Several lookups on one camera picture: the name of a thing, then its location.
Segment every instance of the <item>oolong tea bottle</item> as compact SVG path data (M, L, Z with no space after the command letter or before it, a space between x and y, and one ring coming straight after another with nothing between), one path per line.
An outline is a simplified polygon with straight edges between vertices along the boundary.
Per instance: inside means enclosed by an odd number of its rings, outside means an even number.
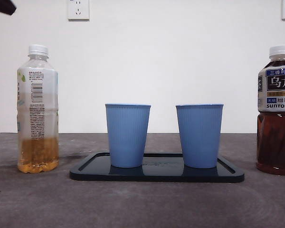
M31 45L17 71L18 169L37 173L58 166L58 73L48 49Z
M271 47L269 57L258 74L256 166L285 175L285 45Z

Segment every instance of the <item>black object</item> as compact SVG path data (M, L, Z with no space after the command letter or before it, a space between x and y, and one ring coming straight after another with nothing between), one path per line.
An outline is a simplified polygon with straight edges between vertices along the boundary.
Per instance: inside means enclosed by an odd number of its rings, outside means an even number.
M244 180L242 170L219 157L211 169L195 169L184 165L181 153L145 153L142 166L117 168L110 163L110 153L93 153L70 170L70 178L80 181L170 181L222 182Z
M12 15L16 10L16 6L10 0L0 0L0 12Z

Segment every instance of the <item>table surface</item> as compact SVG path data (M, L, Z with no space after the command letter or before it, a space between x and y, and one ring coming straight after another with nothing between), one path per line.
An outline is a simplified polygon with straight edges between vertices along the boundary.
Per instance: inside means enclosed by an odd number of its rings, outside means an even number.
M59 166L17 170L17 134L0 133L0 228L285 228L285 176L255 168L256 135L222 134L220 155L241 183L76 181L69 170L107 152L107 134L59 135ZM178 134L148 134L146 152L181 152Z

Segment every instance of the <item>white bottle cap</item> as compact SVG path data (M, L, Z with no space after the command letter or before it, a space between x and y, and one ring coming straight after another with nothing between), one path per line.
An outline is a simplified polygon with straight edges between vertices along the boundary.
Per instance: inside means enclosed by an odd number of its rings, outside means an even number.
M274 55L285 55L285 45L273 46L269 49L269 57Z
M29 55L42 55L48 57L48 49L46 46L33 44L29 46L28 49Z

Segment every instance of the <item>ribbed cup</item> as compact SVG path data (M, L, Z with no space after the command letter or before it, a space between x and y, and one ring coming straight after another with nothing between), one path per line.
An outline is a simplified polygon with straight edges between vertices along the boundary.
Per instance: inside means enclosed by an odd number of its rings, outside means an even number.
M105 104L111 164L120 168L142 165L150 105Z
M177 105L176 110L185 165L216 167L223 104Z

